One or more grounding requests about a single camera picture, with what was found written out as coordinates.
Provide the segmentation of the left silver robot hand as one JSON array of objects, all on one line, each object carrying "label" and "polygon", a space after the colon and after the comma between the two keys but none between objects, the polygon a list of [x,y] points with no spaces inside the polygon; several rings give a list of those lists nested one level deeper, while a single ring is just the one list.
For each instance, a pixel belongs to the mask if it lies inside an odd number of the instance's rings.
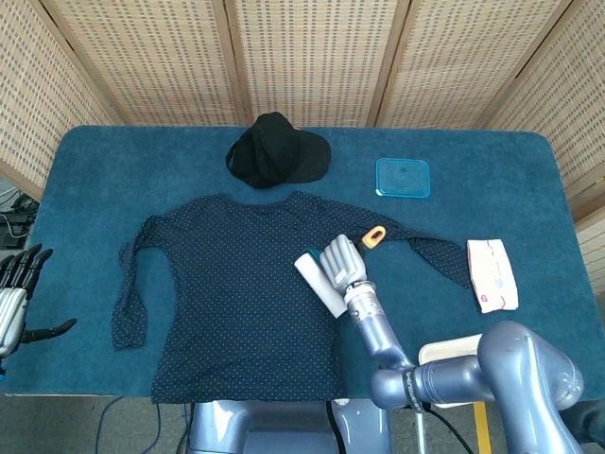
[{"label": "left silver robot hand", "polygon": [[1,362],[22,344],[47,341],[64,335],[77,323],[68,319],[55,327],[27,329],[26,316],[45,262],[52,249],[37,243],[1,259]]}]

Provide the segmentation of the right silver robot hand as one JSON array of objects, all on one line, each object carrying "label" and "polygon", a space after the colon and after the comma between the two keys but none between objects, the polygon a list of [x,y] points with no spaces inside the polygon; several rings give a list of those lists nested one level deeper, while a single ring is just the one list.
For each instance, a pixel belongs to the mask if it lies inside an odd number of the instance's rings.
[{"label": "right silver robot hand", "polygon": [[320,253],[320,264],[332,287],[340,294],[357,282],[367,280],[363,258],[354,243],[338,235]]}]

